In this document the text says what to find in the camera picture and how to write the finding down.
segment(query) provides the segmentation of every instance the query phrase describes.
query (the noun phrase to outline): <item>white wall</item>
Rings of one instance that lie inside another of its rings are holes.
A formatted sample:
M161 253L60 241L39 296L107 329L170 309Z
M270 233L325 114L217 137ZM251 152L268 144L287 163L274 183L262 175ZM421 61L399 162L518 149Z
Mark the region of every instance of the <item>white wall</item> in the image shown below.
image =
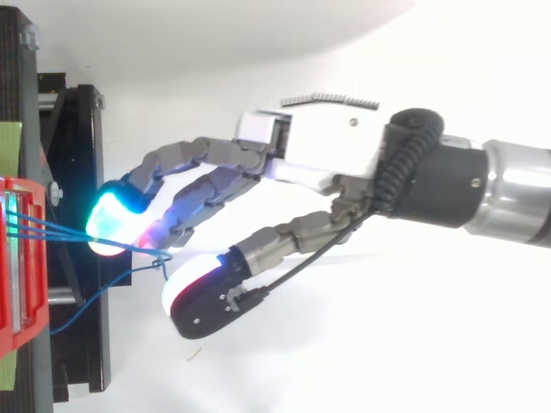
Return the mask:
M164 143L230 138L242 110L313 90L380 100L384 115L433 108L448 133L472 139L551 146L545 2L418 3L345 46L303 57L178 76L179 60L154 53L170 73L158 80L138 69L143 77L127 82L116 70L129 69L124 62L102 61L109 76L86 76L107 97L106 177ZM77 55L74 67L88 73ZM171 180L172 188L189 179ZM327 206L266 182L202 225L186 256ZM56 412L549 411L550 260L546 250L373 219L255 311L195 342L164 316L161 275L137 274L133 287L110 293L113 383L99 395L72 387Z

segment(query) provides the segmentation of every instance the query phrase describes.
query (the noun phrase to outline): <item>silver connector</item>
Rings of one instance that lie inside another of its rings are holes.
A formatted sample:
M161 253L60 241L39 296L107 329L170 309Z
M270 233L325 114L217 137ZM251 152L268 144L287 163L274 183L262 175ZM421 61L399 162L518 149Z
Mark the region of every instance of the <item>silver connector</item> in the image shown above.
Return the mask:
M43 112L52 110L57 99L57 93L40 93L38 95L38 109Z
M76 304L75 296L69 287L48 288L49 305L67 305Z

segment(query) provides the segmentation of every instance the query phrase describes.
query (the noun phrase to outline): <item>coiled black cable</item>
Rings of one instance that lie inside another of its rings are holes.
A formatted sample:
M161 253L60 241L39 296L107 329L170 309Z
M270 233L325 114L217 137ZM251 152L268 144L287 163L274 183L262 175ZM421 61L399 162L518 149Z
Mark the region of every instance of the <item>coiled black cable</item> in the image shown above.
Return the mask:
M428 109L412 108L395 114L390 123L412 130L411 137L390 158L375 180L372 211L393 216L406 184L419 162L439 144L444 130L442 117Z
M429 153L439 144L440 135L444 130L444 121L436 112L428 109L407 109L395 114L390 123L396 126L406 127L412 130L411 137L402 145L383 167L379 177L375 179L375 193L372 206L359 218L343 228L332 240L309 256L285 275L278 278L266 287L250 290L250 306L258 305L272 290L278 288L285 281L297 275L308 265L320 258L325 252L337 245L342 239L355 231L362 223L374 213L387 216L393 215L393 210L404 194L406 184L415 174L415 169Z

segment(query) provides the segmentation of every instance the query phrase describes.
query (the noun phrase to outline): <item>robotic finger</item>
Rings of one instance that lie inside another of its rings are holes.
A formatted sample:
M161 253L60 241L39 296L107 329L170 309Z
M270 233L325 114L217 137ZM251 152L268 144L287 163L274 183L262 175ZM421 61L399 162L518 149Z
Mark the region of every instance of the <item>robotic finger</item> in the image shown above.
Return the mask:
M267 145L252 146L245 149L237 141L198 138L148 153L138 168L100 188L86 232L120 243L134 243L140 238L140 244L156 249L184 245L196 224L258 182L265 167ZM219 168L180 191L163 218L154 222L148 207L163 186L163 178L201 163ZM121 252L96 243L90 243L90 247L102 255Z

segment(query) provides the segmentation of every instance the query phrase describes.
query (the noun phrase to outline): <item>blue light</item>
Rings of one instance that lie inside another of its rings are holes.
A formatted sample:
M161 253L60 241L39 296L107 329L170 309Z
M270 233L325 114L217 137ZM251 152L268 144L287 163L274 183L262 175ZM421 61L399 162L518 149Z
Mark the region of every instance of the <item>blue light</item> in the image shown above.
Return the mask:
M103 194L86 224L86 233L95 238L105 238L117 243L133 243L153 222L147 212L129 211L111 192ZM99 243L89 243L102 256L119 254L123 249Z

